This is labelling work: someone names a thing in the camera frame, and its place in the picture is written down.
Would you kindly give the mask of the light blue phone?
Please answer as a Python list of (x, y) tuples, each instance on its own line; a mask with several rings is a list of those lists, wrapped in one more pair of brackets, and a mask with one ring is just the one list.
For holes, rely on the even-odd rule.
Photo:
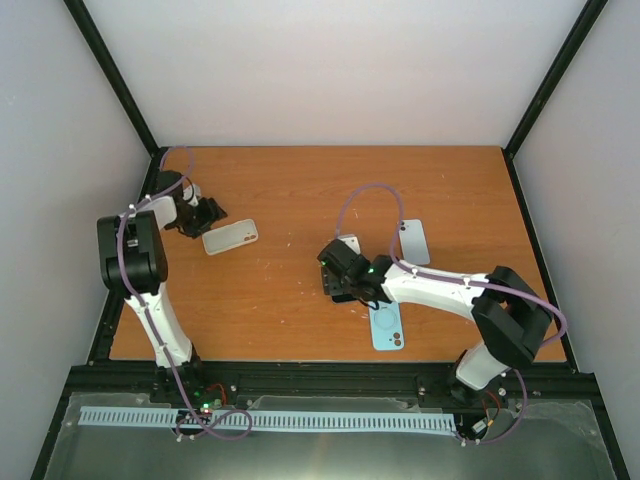
[(403, 220), (399, 231), (402, 258), (411, 264), (426, 266), (431, 261), (426, 234), (419, 219)]

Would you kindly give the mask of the black screen phone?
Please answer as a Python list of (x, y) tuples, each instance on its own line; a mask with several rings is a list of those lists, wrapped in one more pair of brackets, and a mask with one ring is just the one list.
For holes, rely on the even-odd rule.
[(341, 303), (348, 303), (348, 302), (353, 302), (356, 300), (356, 298), (348, 293), (342, 293), (342, 294), (338, 294), (338, 295), (331, 295), (330, 296), (331, 300), (333, 303), (335, 304), (341, 304)]

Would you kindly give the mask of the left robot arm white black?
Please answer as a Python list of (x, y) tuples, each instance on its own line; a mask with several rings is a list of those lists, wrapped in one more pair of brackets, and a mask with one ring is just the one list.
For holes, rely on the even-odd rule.
[(186, 402), (201, 400), (208, 390), (199, 355), (182, 330), (168, 295), (168, 260), (163, 230), (198, 239), (227, 213), (177, 171), (161, 172), (150, 196), (130, 213), (97, 220), (102, 281), (140, 320), (155, 352), (158, 375), (178, 373), (172, 388)]

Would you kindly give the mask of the light blue phone case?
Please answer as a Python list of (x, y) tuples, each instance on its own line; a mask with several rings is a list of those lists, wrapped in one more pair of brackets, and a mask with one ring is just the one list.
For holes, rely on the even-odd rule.
[(399, 304), (380, 302), (378, 308), (370, 304), (368, 313), (373, 348), (378, 352), (402, 350), (405, 340)]

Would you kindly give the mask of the beige phone case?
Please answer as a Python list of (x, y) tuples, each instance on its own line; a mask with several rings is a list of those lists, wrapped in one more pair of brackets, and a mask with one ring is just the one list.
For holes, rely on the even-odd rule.
[(213, 256), (256, 242), (259, 233), (252, 219), (215, 228), (202, 236), (204, 251)]

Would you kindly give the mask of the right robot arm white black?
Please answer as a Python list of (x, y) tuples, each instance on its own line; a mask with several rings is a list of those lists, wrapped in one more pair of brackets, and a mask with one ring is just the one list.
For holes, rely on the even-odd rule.
[(415, 304), (473, 322), (480, 342), (465, 350), (447, 380), (448, 395), (469, 404), (501, 375), (528, 368), (560, 315), (512, 269), (458, 274), (410, 264), (393, 255), (368, 260), (343, 239), (318, 254), (321, 266), (356, 300)]

